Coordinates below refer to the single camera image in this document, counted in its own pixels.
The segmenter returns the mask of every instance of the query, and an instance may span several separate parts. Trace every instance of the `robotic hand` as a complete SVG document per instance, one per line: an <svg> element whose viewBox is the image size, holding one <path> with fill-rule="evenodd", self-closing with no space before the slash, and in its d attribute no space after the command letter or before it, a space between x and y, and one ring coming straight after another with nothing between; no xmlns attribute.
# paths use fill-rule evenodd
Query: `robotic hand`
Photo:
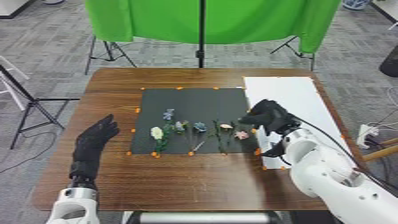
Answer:
<svg viewBox="0 0 398 224"><path fill-rule="evenodd" d="M261 154L277 157L286 154L291 163L289 176L295 186L309 197L320 197L329 210L345 224L396 224L398 199L380 183L357 172L350 157L327 146L307 129L300 119L275 101L263 100L240 122L263 125L266 135L273 131L282 140Z"/></svg>
<svg viewBox="0 0 398 224"><path fill-rule="evenodd" d="M76 138L69 172L73 181L69 187L60 191L46 224L99 224L96 216L98 193L94 180L103 148L117 133L119 128L117 123L114 122L114 115L108 115ZM78 211L85 211L83 217L66 219L66 215Z"/></svg>

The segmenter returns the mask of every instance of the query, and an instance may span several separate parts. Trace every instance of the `orange object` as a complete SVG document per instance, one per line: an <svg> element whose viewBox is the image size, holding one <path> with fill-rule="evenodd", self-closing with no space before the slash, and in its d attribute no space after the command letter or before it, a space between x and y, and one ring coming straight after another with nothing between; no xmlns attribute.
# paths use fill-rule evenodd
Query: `orange object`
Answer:
<svg viewBox="0 0 398 224"><path fill-rule="evenodd" d="M257 148L256 152L254 152L254 155L259 156L259 154L261 154L261 149Z"/></svg>

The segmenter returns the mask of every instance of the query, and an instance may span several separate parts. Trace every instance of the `gray carpet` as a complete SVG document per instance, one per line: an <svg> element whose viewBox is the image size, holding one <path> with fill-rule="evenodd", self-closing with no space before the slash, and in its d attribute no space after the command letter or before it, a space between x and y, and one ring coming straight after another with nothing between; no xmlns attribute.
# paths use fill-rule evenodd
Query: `gray carpet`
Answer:
<svg viewBox="0 0 398 224"><path fill-rule="evenodd" d="M391 22L377 11L368 8L362 12L339 9L327 38L316 55L316 75L337 108L352 137L357 136L359 125L378 121L396 109L385 90L398 86L398 79L378 72L380 62L398 43L398 29L387 31ZM12 20L0 20L0 54L12 61L32 79L23 85L37 97L82 96L89 76L83 76L85 58L89 51L90 25L80 0L67 0L62 5L44 6L34 3ZM272 49L282 43L270 41L240 45L210 45L206 66L211 68L309 68L309 61L298 59L289 50L282 49L270 55ZM122 49L140 67L195 67L195 45L154 41L137 38L124 43ZM92 62L90 72L103 66L128 66L124 58L115 63ZM62 123L73 114L71 104L62 115ZM18 148L9 151L14 130L21 112L7 95L0 95L0 170L30 158L48 147L51 135L21 139ZM34 112L34 122L42 119ZM398 121L398 112L387 122ZM26 133L34 135L57 131L53 126ZM380 139L396 136L396 132L382 132ZM0 223L42 223L48 213L32 207L32 192L44 170L46 161L55 151L51 147L42 156L16 169L0 174ZM398 155L389 157L396 166ZM382 162L369 163L373 172L384 177ZM393 168L391 182L398 185ZM119 213L99 213L103 223L117 223Z"/></svg>

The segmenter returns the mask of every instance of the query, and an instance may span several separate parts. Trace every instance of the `black mat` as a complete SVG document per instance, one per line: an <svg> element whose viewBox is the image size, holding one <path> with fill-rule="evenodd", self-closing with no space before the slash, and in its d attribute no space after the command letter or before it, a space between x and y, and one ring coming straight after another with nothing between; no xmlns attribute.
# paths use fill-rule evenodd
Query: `black mat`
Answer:
<svg viewBox="0 0 398 224"><path fill-rule="evenodd" d="M151 137L151 128L163 127L163 112L174 109L174 123L176 121L188 121L190 125L202 122L208 127L206 136L202 138L185 136L176 133L170 134L165 154L186 154L192 145L197 145L206 139L197 153L218 153L217 137L208 137L215 134L213 120L218 123L231 124L234 122L236 129L245 130L250 138L238 140L231 136L231 131L220 132L222 146L227 153L252 153L257 148L257 140L250 133L250 126L238 124L238 118L245 115L249 105L241 89L149 89L142 93L140 115L135 123L135 135L131 152L137 154L149 154L154 150L154 139Z"/></svg>

